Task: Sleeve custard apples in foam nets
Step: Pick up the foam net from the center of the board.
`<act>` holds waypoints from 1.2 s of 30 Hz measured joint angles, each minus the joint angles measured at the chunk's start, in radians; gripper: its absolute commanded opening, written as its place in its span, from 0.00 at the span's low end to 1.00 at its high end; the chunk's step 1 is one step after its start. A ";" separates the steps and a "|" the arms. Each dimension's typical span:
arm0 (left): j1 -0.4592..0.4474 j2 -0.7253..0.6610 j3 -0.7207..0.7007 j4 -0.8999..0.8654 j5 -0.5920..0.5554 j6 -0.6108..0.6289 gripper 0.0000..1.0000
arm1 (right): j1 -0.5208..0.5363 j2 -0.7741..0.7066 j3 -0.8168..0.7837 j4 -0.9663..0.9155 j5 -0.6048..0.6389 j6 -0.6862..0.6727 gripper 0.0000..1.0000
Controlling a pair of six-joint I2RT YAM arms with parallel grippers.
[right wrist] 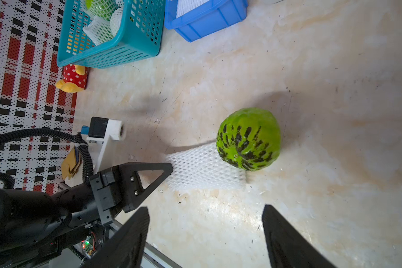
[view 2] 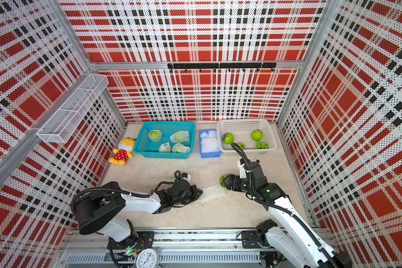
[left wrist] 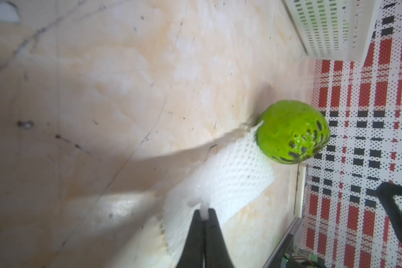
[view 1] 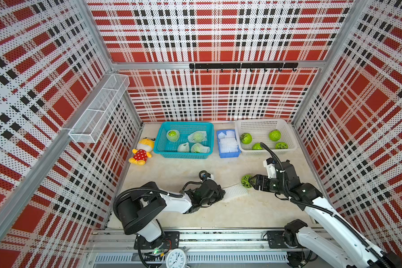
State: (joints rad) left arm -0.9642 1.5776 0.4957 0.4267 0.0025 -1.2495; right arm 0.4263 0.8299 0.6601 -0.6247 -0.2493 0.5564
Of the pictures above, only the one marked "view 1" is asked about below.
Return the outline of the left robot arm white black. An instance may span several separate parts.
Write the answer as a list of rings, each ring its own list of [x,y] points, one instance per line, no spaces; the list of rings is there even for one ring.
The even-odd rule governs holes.
[[[214,176],[202,170],[199,179],[184,184],[180,192],[160,189],[155,182],[131,188],[113,201],[113,214],[121,222],[126,235],[139,235],[146,242],[165,239],[157,217],[162,212],[191,214],[222,201],[226,191],[214,181]]]

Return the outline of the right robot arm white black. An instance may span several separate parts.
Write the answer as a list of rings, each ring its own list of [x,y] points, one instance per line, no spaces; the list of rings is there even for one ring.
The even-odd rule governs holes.
[[[266,175],[249,179],[257,191],[273,193],[282,201],[297,205],[316,220],[335,240],[330,242],[318,235],[302,220],[285,226],[284,242],[289,248],[302,246],[334,268],[400,268],[402,259],[394,252],[386,252],[353,228],[312,184],[302,183],[294,166],[282,162],[264,143],[260,147],[271,156],[263,162]]]

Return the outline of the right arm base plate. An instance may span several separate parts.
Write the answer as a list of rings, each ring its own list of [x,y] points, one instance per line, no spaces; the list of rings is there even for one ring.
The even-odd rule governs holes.
[[[302,249],[297,241],[291,241],[291,237],[284,230],[267,231],[264,235],[270,249]]]

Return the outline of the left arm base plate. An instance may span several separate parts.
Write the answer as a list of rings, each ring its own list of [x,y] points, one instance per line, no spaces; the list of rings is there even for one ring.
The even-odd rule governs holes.
[[[140,250],[171,250],[179,247],[180,232],[178,231],[165,231],[159,238],[153,242],[148,242],[143,236],[137,236],[134,249]]]

